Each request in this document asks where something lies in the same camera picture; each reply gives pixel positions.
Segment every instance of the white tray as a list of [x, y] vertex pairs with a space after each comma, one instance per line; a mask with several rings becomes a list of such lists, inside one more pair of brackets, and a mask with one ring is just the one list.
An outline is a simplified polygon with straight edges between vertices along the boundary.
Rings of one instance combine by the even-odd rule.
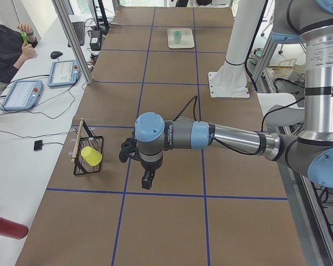
[[[181, 42], [176, 44], [174, 41], [174, 31], [181, 31]], [[187, 28], [168, 29], [168, 47], [170, 49], [190, 49], [195, 47], [193, 31]]]

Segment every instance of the white desk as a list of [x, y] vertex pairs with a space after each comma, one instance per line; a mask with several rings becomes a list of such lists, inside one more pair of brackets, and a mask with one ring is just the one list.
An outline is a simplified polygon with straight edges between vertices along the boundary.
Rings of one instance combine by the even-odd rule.
[[[54, 50], [63, 52], [60, 60], [74, 59], [71, 48], [67, 46], [67, 39], [58, 19], [52, 24], [48, 32], [36, 47], [37, 57], [25, 62], [15, 79], [27, 76], [49, 74], [53, 60], [50, 54]], [[85, 36], [85, 46], [82, 47], [85, 58], [90, 52], [89, 37]], [[43, 78], [44, 90], [39, 103], [56, 96], [69, 87], [50, 89], [47, 78]], [[42, 114], [27, 112], [0, 116], [0, 130], [9, 131], [21, 136], [39, 136], [68, 132], [72, 118], [79, 106], [84, 90], [83, 76], [70, 92], [75, 102], [70, 109], [59, 118], [51, 120]], [[49, 116], [57, 116], [72, 102], [72, 96], [66, 92], [36, 108], [34, 112], [44, 112]], [[40, 137], [38, 139], [20, 139], [13, 135], [0, 132], [0, 216], [18, 223], [31, 226], [39, 203], [45, 192], [49, 178], [62, 149], [59, 144], [44, 145], [40, 151], [33, 151], [35, 140], [64, 143], [66, 135]], [[15, 265], [26, 238], [16, 240], [0, 236], [0, 266]]]

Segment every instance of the green cup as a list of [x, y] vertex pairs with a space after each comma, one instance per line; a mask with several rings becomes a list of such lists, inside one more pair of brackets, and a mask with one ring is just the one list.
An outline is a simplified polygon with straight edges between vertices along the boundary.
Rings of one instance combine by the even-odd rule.
[[175, 44], [181, 43], [181, 36], [182, 36], [181, 31], [179, 31], [179, 30], [174, 31], [174, 43]]

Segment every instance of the computer mouse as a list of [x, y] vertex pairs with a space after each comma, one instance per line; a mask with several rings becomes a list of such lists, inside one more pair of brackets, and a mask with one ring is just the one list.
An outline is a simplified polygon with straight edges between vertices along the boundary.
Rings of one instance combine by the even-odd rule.
[[51, 58], [52, 59], [57, 59], [58, 57], [60, 57], [63, 53], [60, 51], [53, 51], [51, 52]]

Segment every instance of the wooden stick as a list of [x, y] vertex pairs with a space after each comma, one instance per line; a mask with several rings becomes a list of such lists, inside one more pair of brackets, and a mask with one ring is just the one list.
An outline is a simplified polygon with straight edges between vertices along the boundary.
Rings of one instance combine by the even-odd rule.
[[84, 119], [80, 118], [77, 140], [75, 141], [75, 146], [74, 146], [73, 155], [72, 155], [72, 159], [71, 159], [72, 162], [75, 162], [75, 160], [77, 158], [77, 153], [78, 153], [79, 142], [80, 142], [80, 138], [81, 138], [83, 124], [84, 124]]

